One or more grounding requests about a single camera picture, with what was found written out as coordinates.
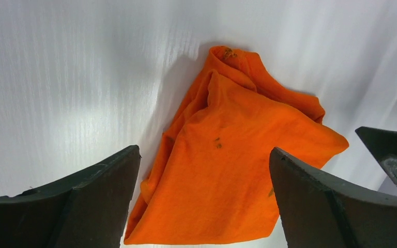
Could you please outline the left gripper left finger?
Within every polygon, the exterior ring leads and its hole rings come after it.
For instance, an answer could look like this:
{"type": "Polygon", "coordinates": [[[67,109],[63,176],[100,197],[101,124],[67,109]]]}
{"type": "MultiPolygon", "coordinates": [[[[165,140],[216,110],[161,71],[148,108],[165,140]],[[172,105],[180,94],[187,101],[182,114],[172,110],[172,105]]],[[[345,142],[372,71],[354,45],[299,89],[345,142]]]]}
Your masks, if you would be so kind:
{"type": "Polygon", "coordinates": [[[140,161],[131,145],[62,179],[0,196],[0,247],[120,247],[140,161]]]}

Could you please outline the orange t-shirt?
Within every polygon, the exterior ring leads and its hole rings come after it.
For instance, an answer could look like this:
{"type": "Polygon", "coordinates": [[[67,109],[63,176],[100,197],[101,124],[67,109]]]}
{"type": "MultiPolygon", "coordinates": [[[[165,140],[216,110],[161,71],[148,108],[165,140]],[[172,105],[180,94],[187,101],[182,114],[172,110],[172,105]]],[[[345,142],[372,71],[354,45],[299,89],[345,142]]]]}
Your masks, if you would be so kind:
{"type": "Polygon", "coordinates": [[[268,237],[278,220],[270,152],[322,168],[348,148],[315,96],[283,87],[257,53],[210,48],[162,134],[124,243],[229,244],[268,237]]]}

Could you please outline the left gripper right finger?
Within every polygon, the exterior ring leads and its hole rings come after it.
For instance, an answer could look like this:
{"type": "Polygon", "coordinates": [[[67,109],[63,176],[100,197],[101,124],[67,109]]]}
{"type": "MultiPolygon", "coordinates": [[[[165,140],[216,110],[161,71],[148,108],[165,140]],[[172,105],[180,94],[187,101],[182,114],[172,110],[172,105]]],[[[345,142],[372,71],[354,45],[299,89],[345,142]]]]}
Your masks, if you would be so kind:
{"type": "Polygon", "coordinates": [[[397,247],[397,196],[312,167],[280,148],[269,170],[289,247],[397,247]]]}

